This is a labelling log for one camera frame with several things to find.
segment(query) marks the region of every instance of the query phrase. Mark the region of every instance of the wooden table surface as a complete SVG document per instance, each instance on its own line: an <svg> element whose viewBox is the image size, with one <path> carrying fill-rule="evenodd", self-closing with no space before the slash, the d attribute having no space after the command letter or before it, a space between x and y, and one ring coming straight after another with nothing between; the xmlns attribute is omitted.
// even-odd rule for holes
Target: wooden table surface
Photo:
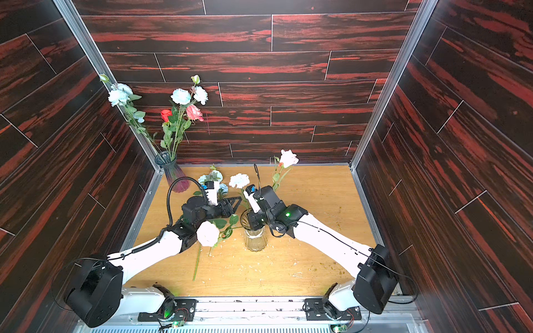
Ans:
<svg viewBox="0 0 533 333"><path fill-rule="evenodd" d="M187 167L183 171L198 178L209 173L209 168ZM244 173L257 185L251 166L220 167L219 171L225 184L232 175ZM262 186L272 185L273 171L274 166L259 167ZM183 193L172 193L174 220L181 215L181 205L197 190L191 184ZM168 223L167 191L163 177L135 245L154 238ZM228 196L237 193L237 189L230 188ZM348 238L370 247L376 245L348 166L293 166L277 194L287 206L300 205ZM149 287L158 283L176 296L312 296L323 295L334 282L352 279L344 268L307 243L287 235L274 238L268 233L266 248L252 252L244 246L243 230L236 229L230 239L217 247L201 248L193 281L199 248L197 242L187 251L140 272L126 286Z"/></svg>

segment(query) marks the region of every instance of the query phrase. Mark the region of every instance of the flower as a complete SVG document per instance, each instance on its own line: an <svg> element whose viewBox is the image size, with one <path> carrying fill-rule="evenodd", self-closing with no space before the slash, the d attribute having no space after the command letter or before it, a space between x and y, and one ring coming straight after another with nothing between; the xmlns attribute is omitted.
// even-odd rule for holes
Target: flower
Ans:
<svg viewBox="0 0 533 333"><path fill-rule="evenodd" d="M219 192L220 192L221 194L227 194L228 191L229 191L228 186L227 186L226 184L222 184L222 183L220 183Z"/></svg>
<svg viewBox="0 0 533 333"><path fill-rule="evenodd" d="M191 120L204 121L203 115L195 105L189 105L187 107L187 117Z"/></svg>
<svg viewBox="0 0 533 333"><path fill-rule="evenodd" d="M200 178L198 179L198 183L200 183L201 185L204 185L205 182L207 182L207 181L221 182L222 181L222 173L220 173L220 171L218 171L218 170L213 170L208 175L200 176Z"/></svg>
<svg viewBox="0 0 533 333"><path fill-rule="evenodd" d="M100 81L106 83L106 82L109 82L109 77L105 74L98 74L98 77L100 79Z"/></svg>
<svg viewBox="0 0 533 333"><path fill-rule="evenodd" d="M242 189L248 184L250 184L250 179L248 178L248 175L236 174L235 176L231 176L230 178L230 186L233 188L237 187L238 189Z"/></svg>
<svg viewBox="0 0 533 333"><path fill-rule="evenodd" d="M187 104L191 101L191 94L189 94L188 91L183 90L183 89L174 90L174 92L172 93L172 95L170 95L170 97L172 98L174 103L178 103L178 104Z"/></svg>
<svg viewBox="0 0 533 333"><path fill-rule="evenodd" d="M209 221L202 223L196 231L196 236L202 246L214 246L219 240L219 234L219 228Z"/></svg>
<svg viewBox="0 0 533 333"><path fill-rule="evenodd" d="M111 90L109 92L108 100L111 102L111 106L114 107L117 104L126 105L126 102L130 100L130 97L122 90Z"/></svg>
<svg viewBox="0 0 533 333"><path fill-rule="evenodd" d="M125 85L123 83L118 83L117 84L117 89L118 90L122 90L123 92L125 92L126 94L129 95L133 95L133 91L132 89L128 86L128 85Z"/></svg>
<svg viewBox="0 0 533 333"><path fill-rule="evenodd" d="M205 102L208 100L207 92L200 86L196 87L195 100L200 102L202 105L205 105Z"/></svg>
<svg viewBox="0 0 533 333"><path fill-rule="evenodd" d="M167 123L168 122L168 118L172 115L172 111L170 110L163 110L161 111L161 118L163 118L163 120Z"/></svg>
<svg viewBox="0 0 533 333"><path fill-rule="evenodd" d="M298 163L296 154L293 154L293 152L290 150L281 150L281 158L279 159L279 165L282 165L284 168L288 168L289 166L296 163Z"/></svg>

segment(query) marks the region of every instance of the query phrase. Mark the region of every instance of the red rose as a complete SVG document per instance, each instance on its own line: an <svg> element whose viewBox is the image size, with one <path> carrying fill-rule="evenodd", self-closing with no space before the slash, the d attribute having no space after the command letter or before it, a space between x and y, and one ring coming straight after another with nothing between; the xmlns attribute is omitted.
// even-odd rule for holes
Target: red rose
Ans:
<svg viewBox="0 0 533 333"><path fill-rule="evenodd" d="M161 111L161 118L163 118L163 120L167 123L168 122L168 118L172 115L172 111L170 110L163 110Z"/></svg>

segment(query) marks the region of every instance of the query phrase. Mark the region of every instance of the glass vase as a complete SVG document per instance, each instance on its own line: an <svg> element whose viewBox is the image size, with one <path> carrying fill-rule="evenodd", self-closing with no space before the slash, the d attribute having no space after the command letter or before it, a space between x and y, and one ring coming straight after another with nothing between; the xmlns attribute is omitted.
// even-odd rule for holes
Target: glass vase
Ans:
<svg viewBox="0 0 533 333"><path fill-rule="evenodd" d="M178 179L179 177L185 177L185 173L183 173L183 170L180 168L180 166L176 163L176 159L170 160L170 153L168 151L164 151L159 153L156 156L156 163L163 168L165 171L165 176L167 178L168 186L172 185L172 183ZM189 188L189 180L182 180L179 181L174 187L172 188L172 191L174 192L183 192L186 189Z"/></svg>
<svg viewBox="0 0 533 333"><path fill-rule="evenodd" d="M267 226L263 226L259 230L244 229L244 244L250 251L257 252L267 246L267 233L265 232Z"/></svg>

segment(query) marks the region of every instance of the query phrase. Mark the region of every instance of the metal grate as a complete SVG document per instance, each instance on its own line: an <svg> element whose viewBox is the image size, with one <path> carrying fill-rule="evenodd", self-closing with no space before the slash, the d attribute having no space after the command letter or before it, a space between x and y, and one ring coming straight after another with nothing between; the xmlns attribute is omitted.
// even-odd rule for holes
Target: metal grate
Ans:
<svg viewBox="0 0 533 333"><path fill-rule="evenodd" d="M217 325L195 326L193 328L180 327L166 329L165 333L330 333L328 325L304 325L303 327L271 327L272 325ZM157 326L150 328L132 326L100 326L93 328L90 333L158 333Z"/></svg>

